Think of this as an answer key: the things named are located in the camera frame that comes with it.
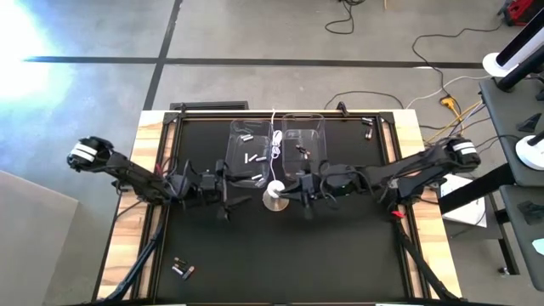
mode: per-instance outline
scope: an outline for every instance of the wooden frame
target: wooden frame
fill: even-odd
[[[140,166],[153,171],[156,163],[157,149],[162,132],[162,121],[165,112],[170,110],[145,110],[142,111],[138,132],[134,141],[131,161]],[[271,116],[271,110],[247,110],[251,113],[267,114]],[[337,110],[281,110],[282,112],[338,112]],[[395,120],[395,129],[399,141],[399,150],[402,156],[410,156],[423,150],[423,142],[416,112],[414,110],[351,110],[350,113],[357,112],[393,112]],[[243,110],[188,110],[187,113],[240,113]],[[388,157],[394,161],[394,144],[390,138],[391,133],[388,125],[383,125],[386,136],[386,146],[388,148]],[[169,154],[170,145],[173,139],[173,132],[167,137],[165,154]],[[423,198],[429,201],[437,201],[436,195],[430,191],[423,194]],[[137,200],[134,194],[125,193],[122,195],[118,212],[126,209]],[[146,205],[141,204],[123,215],[120,220],[113,225],[110,239],[110,245],[105,258],[105,265],[100,275],[100,283],[97,297],[104,298],[116,288],[117,284],[123,279],[126,273],[136,260],[139,251],[140,237],[144,225]],[[461,296],[461,289],[458,284],[456,270],[451,257],[450,246],[445,233],[442,216],[438,206],[419,201],[413,206],[416,218],[417,233],[420,238],[422,255],[428,265],[445,284],[450,292]],[[422,296],[422,288],[419,286],[419,273],[413,260],[409,257],[409,267],[411,272],[412,285],[414,286],[415,297]],[[148,281],[150,275],[150,262],[148,260],[142,274],[139,295],[144,297],[147,294]],[[431,289],[433,298],[437,298]]]

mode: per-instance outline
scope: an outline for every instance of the white paper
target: white paper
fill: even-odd
[[[447,182],[440,186],[440,196],[445,196],[461,188],[462,186],[472,182],[471,179],[462,178],[457,175],[448,174],[444,176],[447,179]],[[485,213],[485,200],[484,198],[479,198],[476,201],[472,201],[463,207],[459,207],[456,210],[445,213],[442,215],[442,218],[450,221],[462,222],[465,224],[478,225],[481,227],[487,227],[487,219],[482,216]]]

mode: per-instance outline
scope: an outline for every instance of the table leg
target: table leg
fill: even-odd
[[[512,170],[507,163],[491,170],[481,178],[476,178],[472,183],[467,184],[441,198],[439,206],[442,214],[451,212],[471,201],[478,200],[487,194],[499,189],[505,184],[514,184],[515,180]]]

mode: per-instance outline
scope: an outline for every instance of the clear plastic container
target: clear plastic container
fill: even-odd
[[[326,160],[325,119],[319,114],[287,114],[282,118],[281,154],[287,179],[294,180],[309,167],[319,172]]]
[[[270,171],[272,133],[270,122],[237,119],[230,123],[229,145],[225,157],[229,173],[235,176],[247,177],[255,177],[260,174],[264,178],[264,182],[261,182],[261,184],[258,184],[258,178],[248,178],[232,183],[234,186],[261,188],[266,185]],[[244,141],[243,137],[247,135],[252,135],[253,139]],[[248,159],[254,155],[266,157],[266,159],[246,163],[246,154]]]

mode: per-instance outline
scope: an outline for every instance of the wooden table edge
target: wooden table edge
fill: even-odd
[[[160,124],[165,112],[175,110],[144,110],[140,114],[138,132],[133,146],[131,161],[140,166],[153,171],[155,166],[155,157],[157,154],[158,140],[161,129],[153,130],[151,126]],[[205,113],[240,113],[243,111],[251,113],[263,113],[267,116],[272,115],[272,110],[187,110],[191,114]],[[424,149],[416,112],[414,110],[350,110],[350,113],[368,113],[368,112],[393,112],[395,120],[395,129],[399,140],[399,149],[402,156],[410,156]],[[325,112],[338,113],[338,110],[278,110],[278,112]],[[426,191],[423,197],[430,201],[436,201],[434,193]],[[135,201],[134,194],[123,194],[118,212],[125,209]],[[416,227],[419,234],[422,255],[428,265],[445,284],[446,288],[458,297],[461,296],[455,265],[451,256],[450,245],[445,233],[444,223],[438,206],[419,201],[413,207],[416,217]],[[145,215],[145,205],[135,207],[130,215],[124,219],[118,220],[113,225],[112,237],[108,245],[108,251],[105,260],[105,266],[101,275],[98,298],[104,298],[111,293],[118,282],[130,269],[138,255],[138,248],[135,247],[135,241],[139,245],[141,236],[141,227],[143,226],[143,217]],[[409,268],[411,271],[412,285],[416,296],[421,296],[421,287],[418,285],[418,273],[415,264],[410,259]]]

